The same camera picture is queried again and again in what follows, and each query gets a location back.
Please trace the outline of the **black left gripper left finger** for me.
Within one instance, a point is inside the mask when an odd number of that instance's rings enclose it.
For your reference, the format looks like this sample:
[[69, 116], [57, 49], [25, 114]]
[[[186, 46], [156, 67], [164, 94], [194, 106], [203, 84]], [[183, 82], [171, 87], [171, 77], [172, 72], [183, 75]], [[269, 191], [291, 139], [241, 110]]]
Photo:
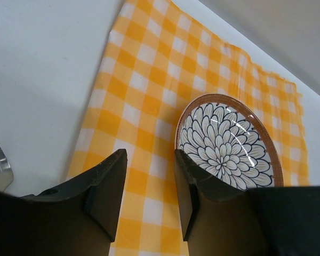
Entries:
[[127, 168], [119, 149], [38, 195], [0, 192], [0, 255], [108, 255]]

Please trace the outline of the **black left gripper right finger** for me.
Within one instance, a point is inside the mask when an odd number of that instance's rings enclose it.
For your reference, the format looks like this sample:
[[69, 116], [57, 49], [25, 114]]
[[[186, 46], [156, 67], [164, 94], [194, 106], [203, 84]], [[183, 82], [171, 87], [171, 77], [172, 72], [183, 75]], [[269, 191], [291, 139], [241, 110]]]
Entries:
[[320, 255], [320, 186], [238, 190], [175, 151], [190, 255]]

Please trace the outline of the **floral patterned ceramic plate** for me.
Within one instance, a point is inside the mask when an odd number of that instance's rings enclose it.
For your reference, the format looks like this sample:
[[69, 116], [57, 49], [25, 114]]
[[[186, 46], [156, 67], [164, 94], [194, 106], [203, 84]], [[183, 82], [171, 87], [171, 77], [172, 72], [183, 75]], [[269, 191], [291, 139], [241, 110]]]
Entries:
[[199, 167], [239, 190], [283, 186], [283, 171], [261, 120], [240, 101], [209, 93], [179, 118], [175, 148]]

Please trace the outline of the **yellow white checkered cloth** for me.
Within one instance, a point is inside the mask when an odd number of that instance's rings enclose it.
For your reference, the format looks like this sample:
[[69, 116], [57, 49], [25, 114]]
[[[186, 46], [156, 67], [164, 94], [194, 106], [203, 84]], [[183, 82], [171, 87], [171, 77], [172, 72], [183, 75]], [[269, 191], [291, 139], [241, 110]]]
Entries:
[[68, 173], [75, 177], [126, 149], [126, 182], [110, 255], [187, 255], [174, 137], [186, 106], [206, 93], [229, 95], [249, 107], [274, 142], [284, 184], [309, 184], [296, 85], [257, 65], [172, 1], [126, 1], [109, 33]]

